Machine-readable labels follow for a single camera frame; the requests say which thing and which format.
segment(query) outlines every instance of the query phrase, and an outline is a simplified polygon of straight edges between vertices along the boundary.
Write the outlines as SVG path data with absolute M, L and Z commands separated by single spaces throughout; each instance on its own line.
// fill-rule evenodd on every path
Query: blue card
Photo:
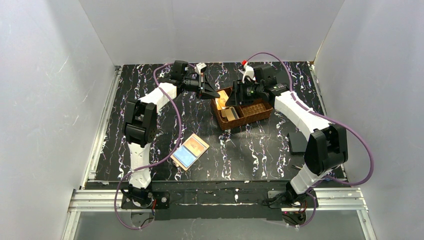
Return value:
M 190 165 L 192 165 L 197 157 L 191 153 L 187 147 L 182 145 L 180 148 L 178 148 L 174 153 L 173 156 L 184 165 L 184 167 L 188 168 Z

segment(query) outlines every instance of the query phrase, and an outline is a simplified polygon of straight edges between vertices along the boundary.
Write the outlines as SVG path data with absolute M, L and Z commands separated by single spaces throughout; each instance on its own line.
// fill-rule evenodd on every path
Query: black joint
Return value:
M 186 61 L 176 60 L 173 62 L 171 67 L 171 71 L 169 73 L 170 79 L 178 82 L 183 81 L 184 76 L 187 73 L 187 68 L 189 67 L 189 63 Z
M 272 107 L 275 106 L 276 97 L 289 90 L 288 80 L 289 75 L 282 73 L 274 73 L 274 68 L 271 65 L 260 65 L 253 68 L 256 78 L 255 81 L 250 81 L 248 77 L 242 80 L 233 82 L 233 88 L 226 106 L 239 106 L 252 104 L 256 99 L 262 99 L 269 103 Z
M 149 205 L 152 201 L 152 198 L 149 197 L 149 193 L 152 193 L 152 185 L 150 184 L 147 188 L 137 188 L 134 187 L 132 184 L 128 185 L 128 191 L 124 191 L 123 188 L 120 189 L 121 193 L 130 200 L 134 200 L 141 204 L 142 206 Z
M 126 103 L 123 134 L 128 143 L 139 144 L 142 148 L 151 143 L 157 130 L 157 106 L 139 100 Z
M 348 160 L 346 128 L 332 124 L 311 133 L 304 154 L 306 166 L 315 175 L 345 163 Z
M 290 181 L 285 185 L 284 197 L 287 204 L 301 203 L 305 201 L 307 196 L 306 192 L 297 194 Z

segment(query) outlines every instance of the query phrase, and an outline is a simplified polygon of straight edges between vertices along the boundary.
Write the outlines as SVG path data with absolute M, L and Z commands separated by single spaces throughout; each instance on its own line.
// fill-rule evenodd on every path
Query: wire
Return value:
M 306 192 L 306 194 L 313 199 L 313 211 L 312 211 L 312 215 L 310 216 L 310 218 L 308 220 L 306 220 L 303 224 L 298 224 L 299 227 L 304 227 L 304 226 L 308 225 L 312 221 L 312 219 L 314 218 L 315 212 L 317 211 L 317 203 L 315 202 L 315 197 L 308 191 Z
M 153 220 L 153 219 L 155 219 L 154 217 L 149 217 L 149 218 L 146 218 L 146 220 L 144 220 L 144 222 L 141 224 L 141 226 L 140 226 L 140 228 L 141 227 L 143 227 L 143 225 L 148 221 L 148 220 Z
M 317 112 L 314 112 L 314 111 L 309 111 L 309 109 L 308 108 L 306 108 L 303 104 L 301 104 L 301 102 L 299 102 L 299 100 L 298 99 L 296 99 L 296 96 L 294 95 L 294 93 L 293 93 L 293 80 L 292 80 L 292 76 L 291 76 L 291 74 L 290 74 L 290 72 L 289 72 L 289 70 L 287 69 L 287 66 L 284 64 L 284 62 L 283 61 L 281 61 L 277 56 L 275 56 L 274 54 L 272 54 L 272 53 L 269 53 L 269 52 L 258 52 L 258 53 L 256 53 L 256 54 L 254 54 L 254 55 L 252 55 L 251 57 L 249 57 L 248 59 L 247 59 L 247 62 L 251 59 L 251 58 L 253 58 L 254 56 L 256 56 L 256 55 L 259 55 L 259 54 L 266 54 L 266 55 L 269 55 L 269 56 L 272 56 L 272 57 L 274 57 L 275 59 L 277 59 L 280 63 L 281 63 L 281 65 L 284 67 L 284 69 L 285 69 L 285 71 L 287 72 L 287 75 L 288 75 L 288 80 L 289 80 L 289 89 L 290 89 L 290 92 L 291 92 L 291 96 L 293 97 L 293 99 L 296 101 L 296 103 L 297 103 L 297 105 L 299 105 L 301 108 L 303 108 L 304 110 L 307 110 L 309 113 L 311 113 L 312 115 L 314 115 L 314 116 L 317 116 L 317 117 L 319 117 L 319 118 L 322 118 L 322 119 L 325 119 L 325 120 L 327 120 L 327 121 L 329 121 L 329 122 L 332 122 L 332 123 L 335 123 L 335 124 L 338 124 L 338 125 L 340 125 L 340 126 L 342 126 L 342 127 L 344 127 L 345 129 L 347 129 L 349 132 L 351 132 L 361 143 L 362 143 L 362 145 L 365 147 L 365 150 L 366 150 L 366 152 L 368 153 L 368 156 L 369 156 L 369 172 L 368 172 L 368 174 L 366 175 L 366 177 L 364 178 L 364 179 L 362 179 L 361 181 L 358 181 L 358 182 L 345 182 L 345 181 L 342 181 L 342 180 L 339 180 L 339 179 L 337 179 L 337 178 L 335 178 L 335 177 L 332 177 L 332 176 L 325 176 L 325 178 L 327 178 L 327 179 L 331 179 L 331 180 L 333 180 L 333 181 L 335 181 L 335 182 L 337 182 L 337 183 L 339 183 L 339 184 L 345 184 L 345 185 L 350 185 L 350 186 L 357 186 L 357 185 L 362 185 L 362 184 L 364 184 L 364 183 L 366 183 L 370 178 L 371 178 L 371 176 L 373 175 L 373 172 L 374 172 L 374 156 L 373 156 L 373 153 L 371 152 L 371 148 L 370 148 L 370 146 L 365 142 L 365 140 L 359 135 L 359 133 L 357 133 L 356 131 L 354 131 L 352 128 L 350 128 L 349 126 L 347 126 L 346 124 L 343 124 L 343 123 L 341 123 L 340 121 L 337 121 L 337 120 L 334 120 L 334 119 L 332 119 L 332 118 L 330 118 L 330 117 L 327 117 L 327 116 L 324 116 L 324 115 L 321 115 L 321 114 L 319 114 L 319 113 L 317 113 Z
M 305 208 L 303 209 L 303 211 L 301 211 L 301 213 L 304 213 L 306 211 L 306 208 L 308 208 L 308 201 L 305 200 Z
M 154 71 L 153 71 L 153 79 L 154 79 L 154 81 L 156 82 L 156 85 L 157 85 L 157 87 L 160 89 L 160 91 L 169 99 L 169 101 L 171 102 L 171 104 L 172 104 L 172 106 L 173 106 L 173 108 L 175 109 L 175 113 L 176 113 L 176 117 L 177 117 L 177 119 L 178 119 L 178 138 L 177 138 L 177 140 L 176 140 L 176 144 L 175 144 L 175 146 L 173 147 L 173 149 L 172 149 L 172 151 L 166 156 L 166 157 L 164 157 L 162 160 L 160 160 L 160 161 L 158 161 L 158 162 L 155 162 L 155 163 L 152 163 L 152 164 L 149 164 L 149 165 L 146 165 L 146 166 L 141 166 L 141 167 L 138 167 L 138 168 L 136 168 L 136 169 L 134 169 L 134 170 L 130 170 L 126 175 L 124 175 L 121 179 L 120 179 L 120 181 L 119 181 L 119 183 L 118 183 L 118 186 L 117 186 L 117 188 L 116 188 L 116 192 L 115 192 L 115 197 L 114 197 L 114 199 L 113 199 L 113 209 L 114 209 L 114 211 L 115 211 L 115 214 L 116 214 L 116 217 L 118 218 L 118 220 L 119 220 L 119 222 L 122 224 L 122 225 L 124 225 L 124 227 L 126 227 L 126 228 L 128 228 L 128 229 L 132 229 L 132 230 L 139 230 L 139 229 L 143 229 L 143 228 L 145 228 L 145 227 L 147 227 L 147 226 L 149 226 L 151 223 L 153 223 L 153 221 L 151 221 L 150 223 L 148 223 L 147 225 L 145 225 L 145 226 L 140 226 L 140 227 L 132 227 L 132 226 L 128 226 L 127 224 L 125 224 L 124 223 L 124 221 L 122 221 L 122 219 L 121 219 L 121 217 L 118 215 L 118 209 L 117 209 L 117 198 L 118 198 L 118 193 L 119 193 L 119 191 L 120 191 L 120 188 L 121 188 L 121 184 L 122 184 L 122 182 L 125 180 L 125 179 L 127 179 L 128 177 L 130 177 L 131 176 L 131 174 L 133 173 L 133 172 L 136 172 L 136 171 L 139 171 L 139 170 L 142 170 L 142 169 L 146 169 L 146 168 L 152 168 L 152 167 L 154 167 L 154 166 L 157 166 L 157 165 L 159 165 L 159 164 L 161 164 L 161 163 L 163 163 L 163 162 L 165 162 L 166 160 L 168 160 L 169 158 L 170 158 L 170 156 L 177 150 L 177 148 L 178 148 L 178 146 L 180 145 L 180 142 L 181 142 L 181 134 L 182 134 L 182 131 L 183 131 L 183 127 L 182 127 L 182 123 L 181 123 L 181 116 L 180 116 L 180 112 L 178 111 L 178 108 L 177 108 L 177 105 L 175 104 L 175 102 L 174 102 L 174 100 L 172 99 L 172 97 L 170 97 L 162 88 L 160 88 L 159 87 L 159 82 L 158 82 L 158 79 L 157 79 L 157 77 L 156 77 L 156 72 L 159 70 L 159 69 L 163 69 L 164 67 L 167 67 L 167 66 L 170 66 L 172 63 L 168 63 L 168 64 L 164 64 L 164 65 L 162 65 L 162 66 L 160 66 L 160 67 L 158 67 L 158 68 L 156 68 Z
M 150 203 L 147 206 L 140 206 L 140 208 L 142 209 L 146 209 L 148 207 L 150 207 L 152 205 L 152 203 L 154 202 L 153 198 L 151 199 Z
M 304 203 L 302 202 L 301 204 L 300 204 L 300 208 L 299 208 L 299 211 L 297 211 L 297 212 L 295 212 L 295 213 L 300 213 L 301 212 L 301 210 L 302 210 L 302 208 L 303 208 L 303 206 L 304 206 Z
M 151 214 L 155 215 L 155 206 L 156 206 L 156 199 L 154 200 L 153 206 L 151 207 Z

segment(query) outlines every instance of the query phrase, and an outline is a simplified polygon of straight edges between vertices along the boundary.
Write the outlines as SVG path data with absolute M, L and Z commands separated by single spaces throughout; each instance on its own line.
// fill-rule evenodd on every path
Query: card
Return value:
M 227 115 L 225 114 L 225 110 L 221 110 L 221 116 L 222 116 L 223 118 L 227 118 Z
M 222 112 L 223 112 L 223 115 L 225 115 L 226 119 L 228 119 L 228 121 L 239 119 L 239 115 L 237 114 L 236 109 L 232 106 L 222 110 Z
M 192 134 L 172 155 L 174 163 L 187 171 L 189 167 L 209 148 L 196 134 Z
M 218 94 L 219 98 L 215 98 L 216 107 L 218 108 L 218 110 L 226 109 L 227 107 L 225 106 L 225 104 L 228 100 L 227 93 L 224 90 L 221 90 L 218 92 Z

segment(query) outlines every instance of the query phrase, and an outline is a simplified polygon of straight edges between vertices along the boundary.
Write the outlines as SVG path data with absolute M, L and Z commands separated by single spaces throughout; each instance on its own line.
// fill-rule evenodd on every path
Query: black panel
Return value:
M 251 65 L 258 66 L 263 62 Z M 279 62 L 272 62 L 275 71 L 284 70 Z M 124 65 L 118 84 L 113 109 L 98 161 L 95 180 L 118 181 L 129 171 L 130 152 L 121 132 L 125 103 L 128 99 L 145 96 L 155 89 L 153 70 L 160 64 Z M 240 63 L 208 63 L 206 77 L 213 87 L 230 87 L 233 80 L 242 77 Z M 306 62 L 288 62 L 297 95 L 315 111 L 322 113 L 320 101 Z M 225 180 L 290 180 L 298 171 L 291 164 L 301 166 L 303 157 L 291 156 L 287 134 L 296 127 L 280 112 L 274 111 L 269 119 L 222 131 L 210 107 L 210 100 L 198 100 L 194 93 L 182 93 L 176 99 L 182 115 L 183 141 L 192 133 L 210 145 L 208 151 L 184 171 L 165 162 L 152 170 L 154 181 L 225 181 Z M 158 132 L 151 144 L 150 161 L 165 157 L 174 146 L 178 130 L 175 111 L 168 103 L 158 115 Z M 340 169 L 336 177 L 342 178 Z
M 261 205 L 176 205 L 169 209 L 157 210 L 155 221 L 171 219 L 266 219 L 281 221 L 280 208 L 269 208 Z

